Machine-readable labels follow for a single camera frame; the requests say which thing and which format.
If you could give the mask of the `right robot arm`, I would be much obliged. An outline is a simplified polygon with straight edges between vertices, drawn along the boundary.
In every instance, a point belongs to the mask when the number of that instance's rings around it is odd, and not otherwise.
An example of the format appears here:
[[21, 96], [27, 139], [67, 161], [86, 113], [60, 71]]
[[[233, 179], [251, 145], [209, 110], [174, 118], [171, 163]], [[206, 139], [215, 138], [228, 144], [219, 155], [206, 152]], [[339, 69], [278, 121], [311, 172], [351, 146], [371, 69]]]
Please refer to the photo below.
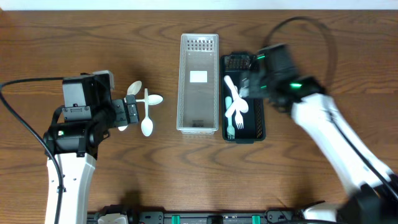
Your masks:
[[327, 158], [348, 195], [317, 203], [294, 223], [397, 223], [397, 175], [362, 142], [314, 77], [303, 77], [284, 44], [264, 47], [241, 75], [239, 95], [267, 98], [291, 115]]

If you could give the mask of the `white plastic fork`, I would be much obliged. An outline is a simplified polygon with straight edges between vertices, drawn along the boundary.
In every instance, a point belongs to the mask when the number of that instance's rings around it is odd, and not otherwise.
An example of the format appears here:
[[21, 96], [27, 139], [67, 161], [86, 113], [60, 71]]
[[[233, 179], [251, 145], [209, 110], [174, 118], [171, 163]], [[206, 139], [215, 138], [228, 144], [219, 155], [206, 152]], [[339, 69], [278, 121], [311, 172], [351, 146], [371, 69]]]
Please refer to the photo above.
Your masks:
[[238, 129], [243, 129], [244, 128], [244, 121], [243, 121], [243, 116], [241, 114], [241, 109], [243, 107], [242, 99], [239, 98], [238, 95], [238, 88], [237, 86], [234, 87], [236, 93], [233, 93], [233, 100], [235, 102], [235, 123]]

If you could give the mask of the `white plastic spoon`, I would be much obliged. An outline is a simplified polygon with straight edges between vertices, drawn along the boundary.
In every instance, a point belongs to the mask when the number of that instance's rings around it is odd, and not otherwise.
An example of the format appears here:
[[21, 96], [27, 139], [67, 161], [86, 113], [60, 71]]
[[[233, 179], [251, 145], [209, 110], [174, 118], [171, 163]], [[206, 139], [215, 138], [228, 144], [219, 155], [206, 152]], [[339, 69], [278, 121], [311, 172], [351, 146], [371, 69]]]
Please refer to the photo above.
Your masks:
[[249, 111], [248, 103], [239, 96], [237, 89], [229, 75], [224, 76], [224, 82], [231, 91], [233, 102], [231, 106], [227, 109], [225, 115], [231, 116], [233, 114], [232, 110], [236, 110], [242, 113], [247, 113]]

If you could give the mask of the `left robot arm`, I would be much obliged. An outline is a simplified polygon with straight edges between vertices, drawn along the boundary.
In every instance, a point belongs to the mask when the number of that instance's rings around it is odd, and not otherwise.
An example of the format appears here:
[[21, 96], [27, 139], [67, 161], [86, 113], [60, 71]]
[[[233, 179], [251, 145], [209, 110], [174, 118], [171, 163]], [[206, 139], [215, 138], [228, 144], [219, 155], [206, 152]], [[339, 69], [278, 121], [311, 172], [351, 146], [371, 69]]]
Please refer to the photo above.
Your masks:
[[47, 161], [46, 223], [86, 223], [90, 184], [99, 144], [109, 130], [139, 122], [136, 99], [112, 99], [109, 70], [64, 78], [64, 104], [52, 117], [44, 141], [55, 158]]

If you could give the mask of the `white spoon horizontal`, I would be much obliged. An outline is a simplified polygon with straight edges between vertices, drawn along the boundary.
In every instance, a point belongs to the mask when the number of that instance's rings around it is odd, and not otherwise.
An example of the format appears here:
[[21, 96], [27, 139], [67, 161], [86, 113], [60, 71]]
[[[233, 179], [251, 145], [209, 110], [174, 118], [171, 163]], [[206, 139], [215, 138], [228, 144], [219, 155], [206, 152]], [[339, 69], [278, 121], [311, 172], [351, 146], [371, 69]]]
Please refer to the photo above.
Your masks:
[[163, 97], [160, 96], [160, 95], [149, 95], [147, 97], [147, 100], [146, 99], [139, 99], [139, 100], [136, 100], [136, 102], [137, 103], [144, 103], [144, 104], [149, 105], [149, 106], [153, 106], [153, 105], [160, 104], [161, 102], [163, 102], [163, 100], [164, 100]]

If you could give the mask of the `white fork tines up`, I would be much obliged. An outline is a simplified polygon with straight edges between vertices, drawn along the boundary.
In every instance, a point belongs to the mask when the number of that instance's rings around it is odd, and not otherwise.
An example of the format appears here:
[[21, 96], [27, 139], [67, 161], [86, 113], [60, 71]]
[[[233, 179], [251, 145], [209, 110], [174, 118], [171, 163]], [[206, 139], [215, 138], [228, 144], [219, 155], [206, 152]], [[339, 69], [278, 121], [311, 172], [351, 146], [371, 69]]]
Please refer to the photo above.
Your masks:
[[[242, 107], [242, 109], [241, 109], [241, 112], [242, 112], [242, 113], [247, 113], [248, 110], [249, 110], [248, 103], [247, 103], [244, 99], [242, 99], [242, 103], [243, 103], [243, 107]], [[225, 112], [224, 115], [225, 115], [226, 117], [230, 117], [230, 116], [233, 115], [234, 112], [235, 112], [235, 102], [234, 102], [234, 100], [233, 100], [231, 106], [226, 110], [226, 112]]]

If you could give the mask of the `pale blue plastic fork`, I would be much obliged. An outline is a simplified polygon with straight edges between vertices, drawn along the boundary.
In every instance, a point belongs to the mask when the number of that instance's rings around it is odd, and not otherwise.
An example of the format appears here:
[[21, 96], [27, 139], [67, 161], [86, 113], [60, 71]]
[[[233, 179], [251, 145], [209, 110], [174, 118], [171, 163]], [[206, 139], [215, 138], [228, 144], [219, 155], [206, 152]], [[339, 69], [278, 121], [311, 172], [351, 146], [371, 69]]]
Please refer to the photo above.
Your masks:
[[[226, 109], [228, 109], [232, 104], [232, 98], [230, 96], [227, 96], [225, 98], [225, 105]], [[232, 122], [232, 117], [227, 117], [228, 119], [228, 126], [226, 128], [227, 130], [227, 137], [228, 139], [232, 140], [235, 137], [235, 128], [233, 127], [233, 122]]]

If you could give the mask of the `white spoon vertical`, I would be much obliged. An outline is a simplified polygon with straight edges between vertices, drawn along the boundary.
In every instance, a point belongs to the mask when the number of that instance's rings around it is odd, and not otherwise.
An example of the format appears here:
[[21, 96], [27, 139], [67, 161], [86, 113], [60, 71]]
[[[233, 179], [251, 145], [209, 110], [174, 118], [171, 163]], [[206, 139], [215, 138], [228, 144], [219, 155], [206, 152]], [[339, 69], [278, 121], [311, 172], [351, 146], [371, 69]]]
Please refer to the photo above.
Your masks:
[[141, 123], [141, 131], [145, 137], [149, 137], [154, 128], [152, 120], [149, 118], [149, 93], [148, 89], [144, 89], [144, 105], [145, 105], [145, 117]]

